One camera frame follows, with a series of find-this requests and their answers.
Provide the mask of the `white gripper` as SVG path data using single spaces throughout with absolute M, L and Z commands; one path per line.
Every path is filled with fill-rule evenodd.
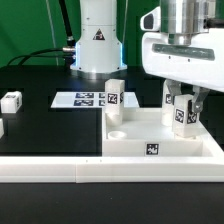
M 147 32 L 142 64 L 146 73 L 167 78 L 172 101 L 182 94 L 180 82 L 195 85 L 192 111 L 200 113 L 209 89 L 224 92 L 224 29 L 194 35 L 190 46 L 169 45 L 166 34 Z

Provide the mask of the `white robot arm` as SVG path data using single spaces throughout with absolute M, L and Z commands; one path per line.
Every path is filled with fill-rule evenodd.
M 124 70 L 123 46 L 116 37 L 116 0 L 80 0 L 81 38 L 74 72 L 97 79 Z M 211 90 L 224 92 L 224 20 L 217 0 L 160 0 L 142 16 L 142 65 L 168 80 L 173 96 L 182 83 L 193 86 L 193 111 L 202 110 Z

